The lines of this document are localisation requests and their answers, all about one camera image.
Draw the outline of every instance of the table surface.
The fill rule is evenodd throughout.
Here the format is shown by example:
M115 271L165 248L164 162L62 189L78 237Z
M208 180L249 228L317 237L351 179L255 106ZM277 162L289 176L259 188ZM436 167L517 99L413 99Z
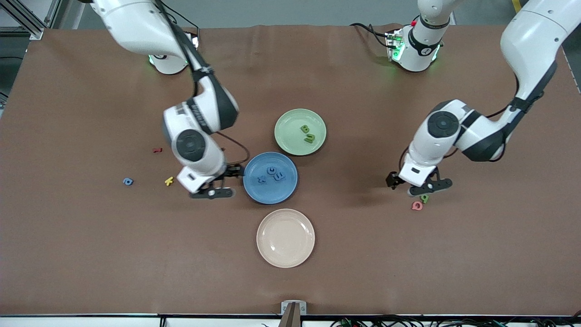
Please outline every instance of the table surface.
M572 314L581 114L561 51L500 162L445 160L454 186L419 212L404 187L385 186L437 103L488 114L512 98L502 30L451 26L422 73L353 27L203 31L202 54L241 109L226 132L253 155L280 151L273 128L290 109L327 124L319 151L291 157L295 194L270 206L241 180L213 201L164 184L181 167L152 148L167 146L162 112L191 94L189 73L157 73L104 30L46 30L0 120L0 313L268 313L299 298L312 314ZM216 139L229 160L243 156ZM256 248L259 223L280 208L309 217L317 238L292 269Z

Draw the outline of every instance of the blue plate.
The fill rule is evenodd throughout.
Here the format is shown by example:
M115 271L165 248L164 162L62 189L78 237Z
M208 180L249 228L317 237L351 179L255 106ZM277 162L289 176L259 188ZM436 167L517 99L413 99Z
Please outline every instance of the blue plate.
M244 189L262 204L283 202L295 191L298 181L295 164L278 152L257 155L244 170Z

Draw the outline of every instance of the green plate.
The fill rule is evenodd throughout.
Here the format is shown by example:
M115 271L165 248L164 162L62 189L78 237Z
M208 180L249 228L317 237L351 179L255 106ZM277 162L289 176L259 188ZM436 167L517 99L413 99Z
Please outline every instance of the green plate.
M313 143L304 140L307 133L301 130L303 125L309 127L308 134L315 136ZM325 122L318 114L308 109L287 111L274 126L274 138L278 146L293 155L307 155L317 151L326 137Z

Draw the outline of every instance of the white plate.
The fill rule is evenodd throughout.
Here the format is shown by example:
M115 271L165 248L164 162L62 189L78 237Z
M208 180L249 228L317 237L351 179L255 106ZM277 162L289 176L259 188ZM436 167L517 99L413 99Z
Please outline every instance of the white plate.
M296 267L313 252L315 231L309 219L297 210L279 209L260 223L256 246L269 264L279 268Z

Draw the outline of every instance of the plate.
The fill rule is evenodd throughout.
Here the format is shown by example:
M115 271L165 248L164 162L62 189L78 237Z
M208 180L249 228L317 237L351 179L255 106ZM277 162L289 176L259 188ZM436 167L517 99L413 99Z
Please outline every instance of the plate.
M309 127L308 133L301 130L304 125ZM313 143L304 140L307 134L315 136ZM293 155L307 155L319 150L326 137L327 127L323 118L308 109L287 111L274 126L274 138L278 146Z
M299 173L289 157L265 152L246 165L242 182L248 195L262 204L283 202L295 191Z
M260 223L256 246L269 264L279 268L296 267L313 252L315 231L309 219L299 211L279 209Z

